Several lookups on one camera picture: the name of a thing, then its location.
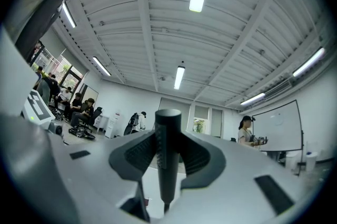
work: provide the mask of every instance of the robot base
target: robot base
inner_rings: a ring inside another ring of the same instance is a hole
[[[96,137],[88,133],[85,129],[71,128],[68,132],[72,135],[77,136],[78,138],[86,138],[88,140],[94,140]]]

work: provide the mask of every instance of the black pants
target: black pants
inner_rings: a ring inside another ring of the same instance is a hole
[[[70,125],[72,125],[74,128],[78,126],[79,120],[83,120],[88,122],[88,117],[79,113],[79,112],[73,112],[72,115],[72,121],[70,122]]]
[[[61,99],[60,97],[58,97],[57,99],[56,99],[56,97],[54,98],[55,108],[58,108],[58,103],[59,103],[60,101],[62,101],[62,99]],[[65,101],[65,102],[62,103],[62,104],[65,105],[66,107],[67,107],[67,106],[70,106],[69,101]]]
[[[75,109],[75,108],[70,108],[69,105],[67,105],[65,108],[64,108],[64,117],[69,119],[69,120],[72,120],[72,115],[73,115],[73,112],[79,112],[80,110],[79,109]]]

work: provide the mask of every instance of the chair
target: chair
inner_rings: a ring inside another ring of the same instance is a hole
[[[93,116],[90,118],[90,120],[82,120],[80,119],[80,122],[82,122],[83,124],[79,124],[79,127],[83,127],[85,131],[89,130],[90,133],[92,133],[93,131],[89,128],[89,125],[93,125],[94,122],[95,122],[95,119],[102,113],[101,110],[99,109],[96,109],[94,111],[94,114]]]
[[[82,103],[81,105],[81,112],[83,112],[88,107],[88,104]]]

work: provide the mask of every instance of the seated person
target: seated person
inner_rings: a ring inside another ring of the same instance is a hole
[[[82,102],[81,102],[81,93],[77,92],[75,94],[75,99],[73,100],[72,105],[67,105],[64,108],[64,117],[66,118],[66,122],[70,122],[72,119],[73,112],[79,112],[81,110]]]
[[[70,125],[72,125],[72,127],[74,127],[74,128],[77,128],[78,123],[79,123],[79,119],[84,120],[86,122],[89,122],[91,117],[94,114],[94,107],[93,107],[94,103],[95,103],[94,99],[89,98],[87,100],[88,107],[82,113],[73,112],[72,120],[70,122]]]
[[[58,103],[64,104],[65,106],[70,105],[69,100],[72,95],[70,90],[72,90],[71,87],[61,89],[61,92],[54,98],[55,108],[58,108]]]

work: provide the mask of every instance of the office chair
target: office chair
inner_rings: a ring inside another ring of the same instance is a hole
[[[83,127],[85,131],[90,131],[90,133],[92,133],[93,131],[89,128],[89,125],[93,125],[95,122],[95,119],[102,113],[102,110],[100,109],[96,109],[94,111],[93,116],[90,119],[87,120],[82,120],[80,119],[80,124],[78,127]]]

